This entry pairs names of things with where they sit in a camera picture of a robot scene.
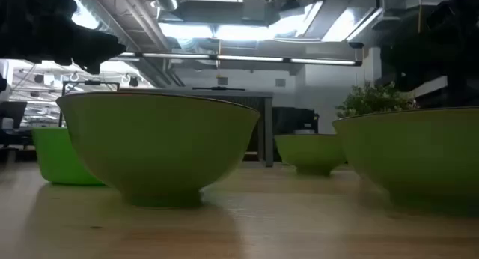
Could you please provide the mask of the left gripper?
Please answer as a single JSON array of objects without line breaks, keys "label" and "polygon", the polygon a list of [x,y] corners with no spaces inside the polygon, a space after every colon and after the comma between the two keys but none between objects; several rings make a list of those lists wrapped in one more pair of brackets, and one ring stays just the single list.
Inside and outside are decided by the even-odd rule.
[{"label": "left gripper", "polygon": [[90,74],[100,73],[103,62],[125,53],[126,46],[111,34],[79,25],[1,26],[1,59],[28,60],[34,63],[54,61],[77,64]]}]

